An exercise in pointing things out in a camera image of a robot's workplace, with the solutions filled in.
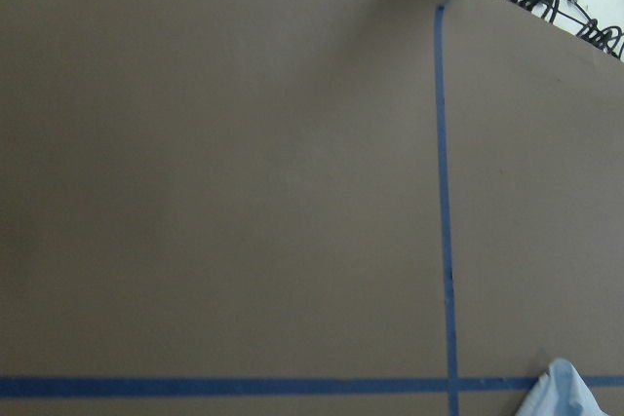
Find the light blue button shirt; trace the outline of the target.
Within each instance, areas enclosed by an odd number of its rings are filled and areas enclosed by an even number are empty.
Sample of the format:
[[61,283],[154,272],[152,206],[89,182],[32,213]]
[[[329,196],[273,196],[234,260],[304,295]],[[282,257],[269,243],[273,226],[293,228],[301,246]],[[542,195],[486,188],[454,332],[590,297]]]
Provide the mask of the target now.
[[527,393],[516,416],[605,416],[576,368],[553,360]]

